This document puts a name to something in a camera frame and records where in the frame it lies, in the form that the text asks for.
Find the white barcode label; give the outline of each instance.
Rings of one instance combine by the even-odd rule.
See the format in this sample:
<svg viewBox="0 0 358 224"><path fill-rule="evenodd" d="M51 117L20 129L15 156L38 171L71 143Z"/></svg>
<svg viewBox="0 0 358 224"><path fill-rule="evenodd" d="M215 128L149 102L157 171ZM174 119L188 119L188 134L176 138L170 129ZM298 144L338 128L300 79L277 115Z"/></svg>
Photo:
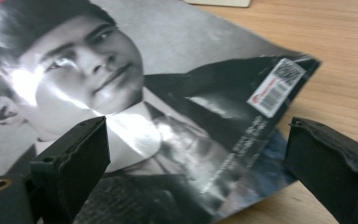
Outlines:
<svg viewBox="0 0 358 224"><path fill-rule="evenodd" d="M305 72L288 59L280 60L249 98L248 104L272 118Z"/></svg>

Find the black plastic part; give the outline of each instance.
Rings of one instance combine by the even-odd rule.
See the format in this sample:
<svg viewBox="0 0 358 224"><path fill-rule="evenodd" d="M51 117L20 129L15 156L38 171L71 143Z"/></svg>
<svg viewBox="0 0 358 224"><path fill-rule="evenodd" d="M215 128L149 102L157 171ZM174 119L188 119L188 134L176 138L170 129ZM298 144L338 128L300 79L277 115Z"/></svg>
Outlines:
<svg viewBox="0 0 358 224"><path fill-rule="evenodd" d="M105 117L77 124L30 162L46 196L45 223L71 223L109 164Z"/></svg>
<svg viewBox="0 0 358 224"><path fill-rule="evenodd" d="M358 223L358 143L293 118L285 164L339 223Z"/></svg>
<svg viewBox="0 0 358 224"><path fill-rule="evenodd" d="M1 223L34 223L25 183L19 175L0 176Z"/></svg>

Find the lips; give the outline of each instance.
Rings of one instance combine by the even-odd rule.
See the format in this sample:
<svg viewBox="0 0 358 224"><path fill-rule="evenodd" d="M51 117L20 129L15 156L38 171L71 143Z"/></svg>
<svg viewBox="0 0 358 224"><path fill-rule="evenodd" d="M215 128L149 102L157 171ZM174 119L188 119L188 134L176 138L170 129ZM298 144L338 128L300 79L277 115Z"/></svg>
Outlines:
<svg viewBox="0 0 358 224"><path fill-rule="evenodd" d="M105 86L109 85L111 82L113 82L116 78L120 77L121 74L123 74L125 71L127 71L127 69L130 67L130 64L124 64L122 66L120 66L116 72L110 74L105 81L103 82L103 84L97 89L95 90L95 92L100 91L101 89L103 89Z"/></svg>

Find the portrait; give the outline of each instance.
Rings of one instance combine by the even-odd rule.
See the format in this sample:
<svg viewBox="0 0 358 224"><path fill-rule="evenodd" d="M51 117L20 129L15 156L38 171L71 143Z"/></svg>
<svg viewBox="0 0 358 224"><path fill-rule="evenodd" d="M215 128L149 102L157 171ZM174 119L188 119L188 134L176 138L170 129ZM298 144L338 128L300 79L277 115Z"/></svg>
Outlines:
<svg viewBox="0 0 358 224"><path fill-rule="evenodd" d="M283 59L305 75L268 117L247 101ZM211 222L244 176L294 180L273 129L318 64L181 1L0 1L0 174L106 116L111 163L75 223Z"/></svg>

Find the wooden table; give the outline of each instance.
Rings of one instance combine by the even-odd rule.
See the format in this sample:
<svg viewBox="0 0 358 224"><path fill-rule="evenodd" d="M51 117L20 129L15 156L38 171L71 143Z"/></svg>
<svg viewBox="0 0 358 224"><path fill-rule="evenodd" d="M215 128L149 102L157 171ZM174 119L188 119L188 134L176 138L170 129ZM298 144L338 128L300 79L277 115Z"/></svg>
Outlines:
<svg viewBox="0 0 358 224"><path fill-rule="evenodd" d="M279 128L293 116L320 121L358 141L358 1L253 0L249 8L200 8L324 62ZM337 223L300 183L221 223Z"/></svg>

